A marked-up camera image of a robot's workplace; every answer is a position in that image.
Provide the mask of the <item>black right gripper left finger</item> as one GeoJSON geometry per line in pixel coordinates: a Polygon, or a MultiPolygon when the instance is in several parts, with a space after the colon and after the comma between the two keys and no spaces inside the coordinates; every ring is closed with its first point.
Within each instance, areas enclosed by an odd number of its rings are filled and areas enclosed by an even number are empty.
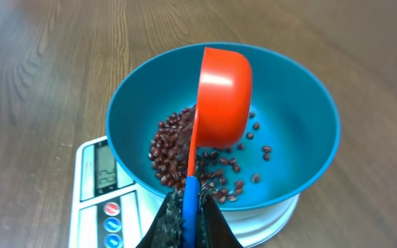
{"type": "Polygon", "coordinates": [[[181,248],[183,194],[178,191],[166,195],[148,232],[136,248],[181,248]]]}

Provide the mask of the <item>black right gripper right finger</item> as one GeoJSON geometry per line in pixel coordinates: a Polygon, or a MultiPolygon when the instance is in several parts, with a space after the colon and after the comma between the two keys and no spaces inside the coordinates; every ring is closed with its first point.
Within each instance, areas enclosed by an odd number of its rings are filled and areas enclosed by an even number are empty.
{"type": "Polygon", "coordinates": [[[196,248],[243,248],[210,191],[200,194],[196,222],[196,248]]]}

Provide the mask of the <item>orange scoop with blue handle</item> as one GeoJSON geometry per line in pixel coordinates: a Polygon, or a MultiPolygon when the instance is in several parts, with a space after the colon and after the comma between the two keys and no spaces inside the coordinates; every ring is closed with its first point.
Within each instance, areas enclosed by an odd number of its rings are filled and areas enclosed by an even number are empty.
{"type": "Polygon", "coordinates": [[[206,47],[203,53],[196,110],[183,195],[183,247],[194,247],[199,208],[196,148],[226,148],[244,134],[252,99],[252,69],[240,53],[206,47]]]}

